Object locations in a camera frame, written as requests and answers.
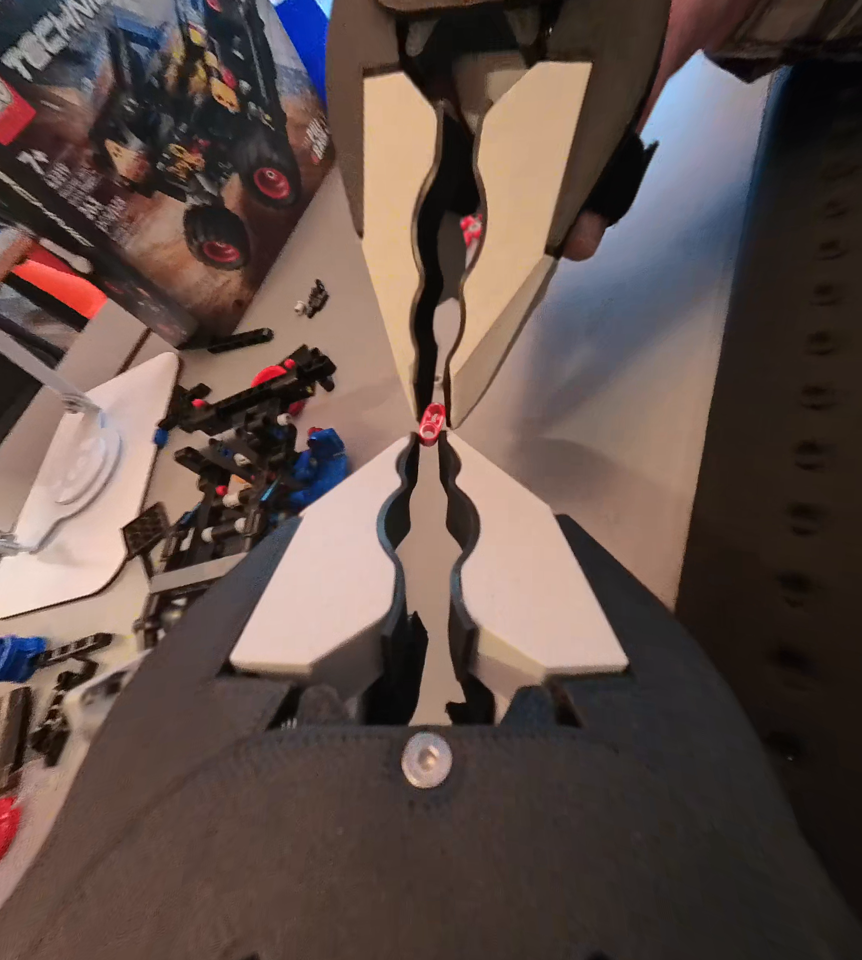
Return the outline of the blue wheel rim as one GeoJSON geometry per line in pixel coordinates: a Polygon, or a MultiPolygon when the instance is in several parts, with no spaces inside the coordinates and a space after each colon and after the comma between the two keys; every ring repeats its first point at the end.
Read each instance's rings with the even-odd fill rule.
{"type": "Polygon", "coordinates": [[[22,684],[38,669],[48,642],[40,636],[0,636],[0,683],[22,684]]]}

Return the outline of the thick black beam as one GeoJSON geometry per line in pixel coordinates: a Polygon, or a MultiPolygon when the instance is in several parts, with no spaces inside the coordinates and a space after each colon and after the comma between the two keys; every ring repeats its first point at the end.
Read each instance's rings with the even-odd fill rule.
{"type": "Polygon", "coordinates": [[[273,338],[274,331],[271,328],[260,327],[215,338],[205,349],[209,354],[227,354],[270,343],[273,338]]]}

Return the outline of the person's right forearm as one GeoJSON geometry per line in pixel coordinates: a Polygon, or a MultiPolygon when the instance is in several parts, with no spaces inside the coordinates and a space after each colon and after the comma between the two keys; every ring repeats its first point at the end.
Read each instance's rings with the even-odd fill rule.
{"type": "Polygon", "coordinates": [[[862,63],[862,1],[753,1],[741,9],[703,52],[746,83],[810,61],[862,63]]]}

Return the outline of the toy set box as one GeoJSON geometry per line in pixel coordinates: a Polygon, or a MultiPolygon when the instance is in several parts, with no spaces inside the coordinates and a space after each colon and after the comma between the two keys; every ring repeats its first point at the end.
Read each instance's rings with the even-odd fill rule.
{"type": "Polygon", "coordinates": [[[332,166],[280,6],[0,2],[0,207],[175,346],[234,331],[332,166]]]}

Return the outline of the orange plastic object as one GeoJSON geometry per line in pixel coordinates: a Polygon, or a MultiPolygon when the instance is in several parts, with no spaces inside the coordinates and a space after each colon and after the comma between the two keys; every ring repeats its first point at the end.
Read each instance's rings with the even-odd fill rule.
{"type": "Polygon", "coordinates": [[[30,253],[13,268],[0,288],[11,288],[36,306],[69,311],[72,320],[95,318],[108,303],[107,295],[72,268],[71,256],[66,251],[59,257],[53,246],[41,244],[31,236],[34,245],[30,253]]]}

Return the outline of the black holed beam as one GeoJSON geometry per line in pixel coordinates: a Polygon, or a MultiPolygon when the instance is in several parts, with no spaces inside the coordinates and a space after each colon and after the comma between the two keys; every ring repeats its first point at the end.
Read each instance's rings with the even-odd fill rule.
{"type": "Polygon", "coordinates": [[[115,635],[110,632],[95,632],[87,637],[43,650],[34,658],[33,665],[37,669],[43,669],[71,659],[88,660],[90,654],[108,647],[114,639],[115,635]]]}

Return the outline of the toy brick vehicle chassis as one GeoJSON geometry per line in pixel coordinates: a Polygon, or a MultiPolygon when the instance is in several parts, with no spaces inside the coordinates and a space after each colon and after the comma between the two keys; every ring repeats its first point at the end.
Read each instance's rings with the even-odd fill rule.
{"type": "Polygon", "coordinates": [[[193,475],[197,503],[170,521],[164,539],[138,557],[149,594],[134,622],[137,648],[154,647],[210,586],[285,521],[347,474],[345,448],[332,429],[311,427],[299,449],[296,420],[319,390],[334,389],[337,367],[320,349],[301,345],[277,365],[291,372],[257,388],[195,404],[170,433],[201,434],[198,446],[173,452],[193,475]]]}

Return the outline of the black square plate brick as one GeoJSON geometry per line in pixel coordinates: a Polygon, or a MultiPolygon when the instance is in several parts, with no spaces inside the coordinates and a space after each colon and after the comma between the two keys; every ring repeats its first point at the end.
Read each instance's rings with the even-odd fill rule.
{"type": "Polygon", "coordinates": [[[170,521],[163,503],[155,502],[127,522],[121,529],[125,558],[146,557],[168,533],[170,521]]]}

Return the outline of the grey desk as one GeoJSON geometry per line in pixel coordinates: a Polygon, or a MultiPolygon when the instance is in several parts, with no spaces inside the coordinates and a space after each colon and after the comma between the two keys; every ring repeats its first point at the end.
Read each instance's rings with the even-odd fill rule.
{"type": "MultiPolygon", "coordinates": [[[[744,87],[698,56],[665,89],[644,131],[659,141],[629,214],[588,261],[564,262],[499,376],[459,435],[557,513],[579,522],[653,594],[673,606],[701,462],[749,178],[768,82],[744,87]]],[[[271,328],[260,348],[184,354],[182,383],[218,397],[241,389],[265,362],[300,344],[338,368],[337,388],[307,410],[333,426],[354,467],[412,426],[340,172],[317,189],[250,306],[242,329],[271,328]],[[330,293],[317,318],[294,303],[315,279],[330,293]]],[[[66,354],[62,373],[87,389],[171,349],[107,304],[66,354]]],[[[63,413],[41,390],[0,444],[0,529],[16,520],[63,413]]],[[[429,634],[417,725],[445,724],[461,696],[447,644],[446,533],[437,451],[421,453],[412,529],[400,547],[409,608],[429,634]]],[[[129,636],[147,593],[139,561],[103,592],[0,622],[0,635],[68,642],[93,632],[118,640],[108,668],[134,656],[129,636]]],[[[0,684],[0,697],[7,687],[0,684]]],[[[0,862],[0,904],[13,891],[63,804],[89,743],[69,739],[49,769],[29,763],[18,837],[0,862]]]]}

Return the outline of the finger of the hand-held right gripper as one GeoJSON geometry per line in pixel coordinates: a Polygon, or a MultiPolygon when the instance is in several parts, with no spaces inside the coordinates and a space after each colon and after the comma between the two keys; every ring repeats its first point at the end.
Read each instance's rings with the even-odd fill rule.
{"type": "Polygon", "coordinates": [[[441,111],[403,71],[364,80],[362,250],[390,351],[413,418],[420,419],[414,317],[424,286],[419,211],[437,176],[441,111]]]}
{"type": "Polygon", "coordinates": [[[453,428],[493,383],[557,270],[548,240],[591,71],[586,61],[458,61],[484,212],[461,281],[461,333],[446,362],[453,428]]]}

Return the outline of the blue plastic container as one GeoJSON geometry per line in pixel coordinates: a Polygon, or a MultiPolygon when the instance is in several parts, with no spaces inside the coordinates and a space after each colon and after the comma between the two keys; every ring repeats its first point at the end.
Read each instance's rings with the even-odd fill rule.
{"type": "Polygon", "coordinates": [[[272,5],[326,108],[326,47],[331,2],[274,1],[272,5]]]}

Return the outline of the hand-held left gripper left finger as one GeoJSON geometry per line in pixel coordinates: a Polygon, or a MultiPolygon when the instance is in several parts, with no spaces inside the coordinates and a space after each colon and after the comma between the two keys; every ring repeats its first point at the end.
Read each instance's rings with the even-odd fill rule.
{"type": "Polygon", "coordinates": [[[397,547],[411,528],[418,448],[415,437],[393,442],[300,514],[233,667],[323,684],[342,701],[406,674],[414,644],[397,547]]]}

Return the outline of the black cylinder brick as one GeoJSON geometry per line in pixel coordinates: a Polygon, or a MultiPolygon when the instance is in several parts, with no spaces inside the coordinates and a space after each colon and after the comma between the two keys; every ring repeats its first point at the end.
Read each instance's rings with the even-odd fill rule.
{"type": "Polygon", "coordinates": [[[18,685],[0,698],[0,798],[19,787],[29,733],[32,691],[18,685]]]}

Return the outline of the black perforated panel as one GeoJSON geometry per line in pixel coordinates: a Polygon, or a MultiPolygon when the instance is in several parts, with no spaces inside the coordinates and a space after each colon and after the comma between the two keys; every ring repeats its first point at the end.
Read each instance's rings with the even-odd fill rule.
{"type": "Polygon", "coordinates": [[[862,922],[862,62],[773,91],[677,615],[862,922]]]}

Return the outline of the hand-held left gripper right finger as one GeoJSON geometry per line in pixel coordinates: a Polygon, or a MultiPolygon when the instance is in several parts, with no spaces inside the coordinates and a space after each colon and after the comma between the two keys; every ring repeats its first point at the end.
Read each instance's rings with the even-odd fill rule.
{"type": "Polygon", "coordinates": [[[629,656],[552,508],[457,434],[438,441],[451,662],[467,711],[547,681],[619,675],[629,656]]]}

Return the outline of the black frame brick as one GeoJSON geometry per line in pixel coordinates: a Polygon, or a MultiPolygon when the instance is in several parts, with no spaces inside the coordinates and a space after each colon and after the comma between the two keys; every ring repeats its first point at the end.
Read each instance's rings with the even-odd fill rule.
{"type": "Polygon", "coordinates": [[[29,748],[41,757],[46,767],[59,762],[70,736],[70,723],[64,710],[66,696],[93,678],[98,670],[98,664],[90,658],[81,658],[78,662],[79,669],[65,669],[57,674],[43,718],[28,735],[29,748]]]}

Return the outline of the person's right hand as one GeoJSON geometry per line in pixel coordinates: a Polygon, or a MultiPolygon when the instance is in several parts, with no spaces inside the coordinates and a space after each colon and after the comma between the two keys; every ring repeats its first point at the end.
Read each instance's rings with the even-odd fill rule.
{"type": "MultiPolygon", "coordinates": [[[[673,1],[662,59],[653,87],[636,125],[640,134],[664,87],[697,52],[717,48],[746,15],[744,1],[673,1]]],[[[581,211],[562,249],[562,256],[584,261],[596,253],[614,220],[593,210],[581,211]]]]}

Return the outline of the white stand base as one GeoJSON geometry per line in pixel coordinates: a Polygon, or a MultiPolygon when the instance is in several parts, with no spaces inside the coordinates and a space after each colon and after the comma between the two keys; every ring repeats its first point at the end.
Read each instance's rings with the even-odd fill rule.
{"type": "Polygon", "coordinates": [[[122,530],[143,509],[179,360],[165,352],[89,390],[65,413],[0,560],[0,620],[91,596],[125,563],[122,530]]]}

